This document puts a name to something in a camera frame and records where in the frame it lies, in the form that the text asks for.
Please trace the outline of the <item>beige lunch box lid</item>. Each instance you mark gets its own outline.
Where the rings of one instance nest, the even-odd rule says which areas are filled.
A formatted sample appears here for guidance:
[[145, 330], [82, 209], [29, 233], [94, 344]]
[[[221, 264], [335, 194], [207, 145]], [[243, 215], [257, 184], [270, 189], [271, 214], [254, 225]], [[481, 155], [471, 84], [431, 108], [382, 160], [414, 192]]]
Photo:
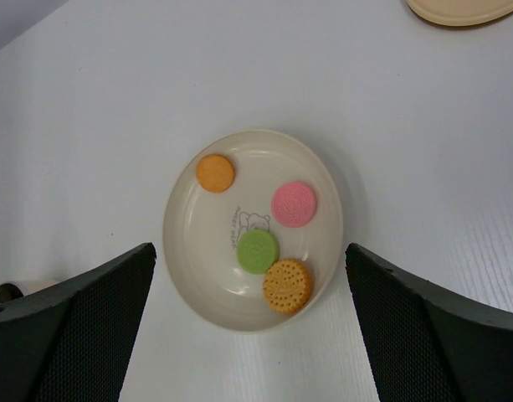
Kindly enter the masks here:
[[513, 0], [407, 0], [420, 18], [447, 27], [489, 23], [513, 13]]

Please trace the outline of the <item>yellow round biscuit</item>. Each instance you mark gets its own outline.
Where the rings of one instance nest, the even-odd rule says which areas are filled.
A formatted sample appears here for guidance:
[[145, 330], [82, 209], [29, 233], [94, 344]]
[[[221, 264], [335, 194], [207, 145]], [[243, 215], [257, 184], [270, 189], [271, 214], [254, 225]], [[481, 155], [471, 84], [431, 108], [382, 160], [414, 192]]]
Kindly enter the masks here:
[[279, 260], [264, 275], [264, 300], [275, 312], [297, 313], [309, 301], [312, 288], [310, 272], [300, 260]]

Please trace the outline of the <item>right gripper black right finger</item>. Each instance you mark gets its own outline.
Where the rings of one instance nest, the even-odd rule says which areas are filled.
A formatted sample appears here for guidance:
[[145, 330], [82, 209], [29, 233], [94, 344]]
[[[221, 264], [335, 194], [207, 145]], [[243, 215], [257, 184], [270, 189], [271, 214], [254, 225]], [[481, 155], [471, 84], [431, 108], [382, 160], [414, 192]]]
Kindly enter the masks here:
[[381, 401], [513, 401], [513, 313], [355, 243], [346, 273]]

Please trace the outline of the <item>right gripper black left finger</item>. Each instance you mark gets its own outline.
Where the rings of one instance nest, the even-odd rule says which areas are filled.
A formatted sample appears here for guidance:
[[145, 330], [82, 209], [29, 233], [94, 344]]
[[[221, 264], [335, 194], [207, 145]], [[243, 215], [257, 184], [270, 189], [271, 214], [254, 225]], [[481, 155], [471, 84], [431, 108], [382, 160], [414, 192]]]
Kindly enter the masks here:
[[117, 401], [155, 264], [144, 243], [0, 303], [0, 401]]

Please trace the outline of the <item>orange round macaron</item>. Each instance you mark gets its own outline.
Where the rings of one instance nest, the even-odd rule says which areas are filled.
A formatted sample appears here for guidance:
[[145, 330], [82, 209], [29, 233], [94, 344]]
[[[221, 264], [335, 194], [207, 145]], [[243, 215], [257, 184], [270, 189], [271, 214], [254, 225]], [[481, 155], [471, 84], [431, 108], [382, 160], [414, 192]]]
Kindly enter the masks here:
[[212, 193], [228, 190], [235, 179], [235, 168], [230, 160], [219, 154], [202, 157], [196, 167], [196, 178], [201, 187]]

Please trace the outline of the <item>pink round cookie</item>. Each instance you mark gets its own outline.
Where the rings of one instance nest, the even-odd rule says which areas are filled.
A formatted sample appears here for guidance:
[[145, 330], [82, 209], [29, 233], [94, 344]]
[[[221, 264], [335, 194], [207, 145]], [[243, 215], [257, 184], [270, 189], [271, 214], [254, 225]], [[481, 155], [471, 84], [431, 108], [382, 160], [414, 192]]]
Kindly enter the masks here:
[[302, 181], [281, 185], [271, 199], [274, 218], [288, 228], [308, 224], [315, 215], [317, 198], [313, 188]]

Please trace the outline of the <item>green round cookie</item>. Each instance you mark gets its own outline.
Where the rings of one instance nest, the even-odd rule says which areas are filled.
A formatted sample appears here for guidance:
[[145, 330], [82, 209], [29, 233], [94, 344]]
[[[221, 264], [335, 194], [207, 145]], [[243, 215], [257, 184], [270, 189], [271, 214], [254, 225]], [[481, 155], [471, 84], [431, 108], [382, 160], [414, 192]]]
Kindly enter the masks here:
[[263, 275], [278, 259], [280, 247], [268, 231], [252, 229], [239, 239], [236, 257], [239, 265], [253, 275]]

